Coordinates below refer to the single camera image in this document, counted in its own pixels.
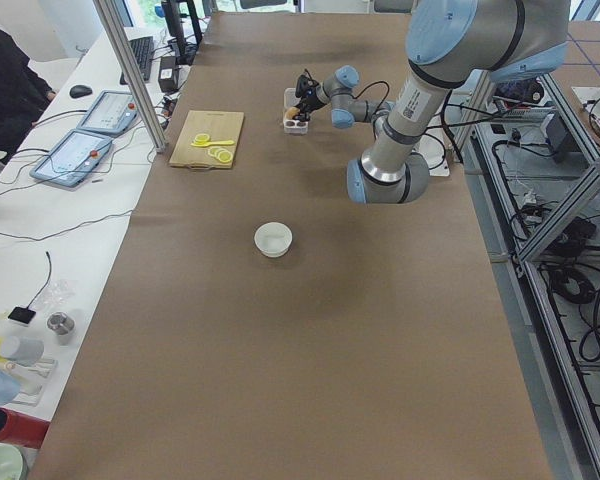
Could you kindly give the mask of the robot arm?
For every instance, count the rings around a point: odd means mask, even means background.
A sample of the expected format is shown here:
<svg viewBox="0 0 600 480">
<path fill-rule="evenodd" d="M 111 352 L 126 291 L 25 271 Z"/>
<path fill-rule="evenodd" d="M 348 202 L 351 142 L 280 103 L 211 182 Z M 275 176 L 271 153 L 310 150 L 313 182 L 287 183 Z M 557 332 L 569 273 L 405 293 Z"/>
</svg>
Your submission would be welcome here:
<svg viewBox="0 0 600 480">
<path fill-rule="evenodd" d="M 358 72 L 346 65 L 318 82 L 303 74 L 295 95 L 302 119 L 324 106 L 336 128 L 369 122 L 374 144 L 347 166 L 357 203 L 401 204 L 419 198 L 429 167 L 415 151 L 445 98 L 475 70 L 496 84 L 549 73 L 567 51 L 567 1 L 421 1 L 409 23 L 409 74 L 394 102 L 361 101 Z"/>
</svg>

